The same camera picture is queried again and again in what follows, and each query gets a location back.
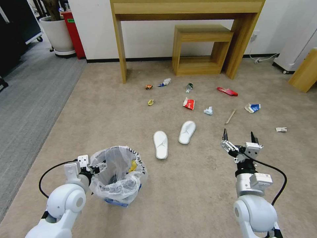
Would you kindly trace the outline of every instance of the wall outlet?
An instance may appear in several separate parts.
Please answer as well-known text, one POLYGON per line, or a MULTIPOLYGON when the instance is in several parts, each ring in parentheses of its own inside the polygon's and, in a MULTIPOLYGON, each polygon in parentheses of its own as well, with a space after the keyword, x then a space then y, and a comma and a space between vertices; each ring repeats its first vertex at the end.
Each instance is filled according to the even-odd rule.
POLYGON ((258 34, 260 33, 259 30, 255 30, 253 33, 252 33, 252 36, 250 38, 250 42, 253 42, 255 41, 255 39, 258 37, 258 34))

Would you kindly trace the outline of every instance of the wooden console table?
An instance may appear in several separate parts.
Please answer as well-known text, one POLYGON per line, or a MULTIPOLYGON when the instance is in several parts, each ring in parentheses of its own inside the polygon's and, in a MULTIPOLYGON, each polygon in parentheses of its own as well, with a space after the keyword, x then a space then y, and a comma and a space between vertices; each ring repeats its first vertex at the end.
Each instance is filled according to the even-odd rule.
POLYGON ((222 70, 234 79, 265 0, 110 0, 123 83, 126 61, 121 21, 234 19, 222 70))

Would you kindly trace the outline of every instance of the wooden stool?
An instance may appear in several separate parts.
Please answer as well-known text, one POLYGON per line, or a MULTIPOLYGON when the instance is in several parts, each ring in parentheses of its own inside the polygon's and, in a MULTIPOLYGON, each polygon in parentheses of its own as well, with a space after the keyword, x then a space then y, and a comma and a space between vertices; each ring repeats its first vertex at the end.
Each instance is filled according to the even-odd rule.
POLYGON ((172 66, 176 75, 220 74, 233 32, 222 25, 176 25, 172 66), (213 41, 211 56, 180 57, 182 42, 213 41))
POLYGON ((313 48, 300 67, 295 71, 289 84, 306 93, 317 81, 317 47, 313 48))

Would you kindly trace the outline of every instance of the black cable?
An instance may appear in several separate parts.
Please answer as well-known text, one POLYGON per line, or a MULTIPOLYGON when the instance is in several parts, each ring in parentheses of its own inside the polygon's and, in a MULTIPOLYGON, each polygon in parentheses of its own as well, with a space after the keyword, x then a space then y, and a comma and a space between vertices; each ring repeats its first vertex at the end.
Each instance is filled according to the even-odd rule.
POLYGON ((271 204, 272 204, 272 206, 274 206, 274 204, 275 204, 276 200, 277 200, 277 199, 278 199, 278 197, 281 195, 281 193, 283 192, 283 190, 284 190, 284 188, 285 188, 285 186, 286 186, 286 183, 287 183, 287 177, 286 177, 286 174, 285 174, 282 170, 280 170, 280 169, 278 169, 278 168, 276 168, 276 167, 274 167, 274 166, 272 166, 272 165, 269 165, 269 164, 263 163, 263 162, 258 161, 258 160, 256 160, 256 159, 252 159, 250 156, 248 156, 248 155, 247 155, 247 154, 245 154, 245 153, 243 153, 243 154, 244 154, 246 157, 248 157, 249 159, 253 160, 254 162, 259 163, 259 164, 262 164, 262 165, 264 165, 264 166, 267 166, 267 167, 269 167, 269 168, 271 168, 271 169, 274 169, 274 170, 276 170, 276 171, 280 172, 280 173, 283 175, 283 177, 284 177, 284 183, 283 183, 283 186, 282 186, 282 188, 280 189, 280 191, 277 193, 277 195, 275 196, 275 198, 273 199, 273 202, 271 203, 271 204))
POLYGON ((58 165, 55 165, 55 166, 51 167, 50 169, 46 170, 45 173, 41 176, 40 181, 39 181, 39 190, 40 190, 40 192, 41 192, 46 198, 49 198, 49 197, 48 197, 48 195, 47 195, 47 194, 42 190, 42 188, 41 188, 41 182, 42 182, 42 179, 44 178, 44 176, 45 176, 49 171, 51 171, 52 169, 55 169, 55 168, 58 167, 58 166, 61 166, 61 165, 63 165, 63 164, 67 164, 67 163, 71 163, 71 162, 74 162, 74 161, 77 161, 77 159, 72 160, 72 161, 66 161, 66 162, 60 163, 60 164, 58 164, 58 165))

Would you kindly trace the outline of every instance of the plastic bottle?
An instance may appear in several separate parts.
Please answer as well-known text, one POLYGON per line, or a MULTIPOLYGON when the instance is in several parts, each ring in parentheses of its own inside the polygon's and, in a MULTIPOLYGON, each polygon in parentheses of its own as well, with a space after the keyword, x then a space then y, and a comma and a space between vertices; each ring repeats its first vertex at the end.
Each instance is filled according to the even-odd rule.
POLYGON ((192 89, 193 89, 193 84, 192 83, 187 84, 186 93, 189 93, 189 91, 192 89))

